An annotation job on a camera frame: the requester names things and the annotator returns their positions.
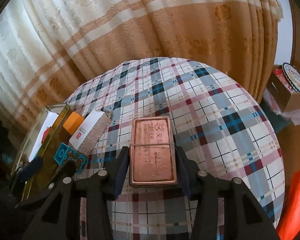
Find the white box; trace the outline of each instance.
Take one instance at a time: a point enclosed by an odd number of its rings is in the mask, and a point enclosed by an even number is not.
[[[105,112],[93,109],[74,132],[69,143],[78,152],[88,156],[110,122],[111,119]]]

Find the copper-colored tin box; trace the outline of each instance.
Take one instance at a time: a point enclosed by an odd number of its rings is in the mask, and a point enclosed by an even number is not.
[[[177,183],[170,118],[135,118],[130,146],[130,185],[161,186]]]

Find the round tin lid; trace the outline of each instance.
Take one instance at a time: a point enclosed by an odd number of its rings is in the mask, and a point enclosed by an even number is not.
[[[288,63],[282,64],[282,70],[290,85],[292,85],[296,91],[300,92],[300,74],[298,70]]]

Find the white wall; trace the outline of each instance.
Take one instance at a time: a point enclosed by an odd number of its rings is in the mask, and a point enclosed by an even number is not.
[[[283,9],[283,19],[278,22],[278,43],[274,63],[290,63],[292,52],[292,17],[289,0],[278,0]]]

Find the tablecloth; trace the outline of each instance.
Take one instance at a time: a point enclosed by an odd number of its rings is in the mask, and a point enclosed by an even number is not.
[[[132,60],[84,83],[66,102],[83,116],[97,108],[112,120],[77,179],[90,177],[130,145],[133,118],[169,116],[187,157],[215,177],[242,178],[277,226],[284,196],[280,146],[257,102],[224,73],[182,58]],[[128,178],[129,172],[122,194],[108,203],[114,239],[189,239],[197,202],[178,186],[132,188]],[[84,207],[82,199],[83,239]],[[223,239],[223,212],[219,199],[216,239]]]

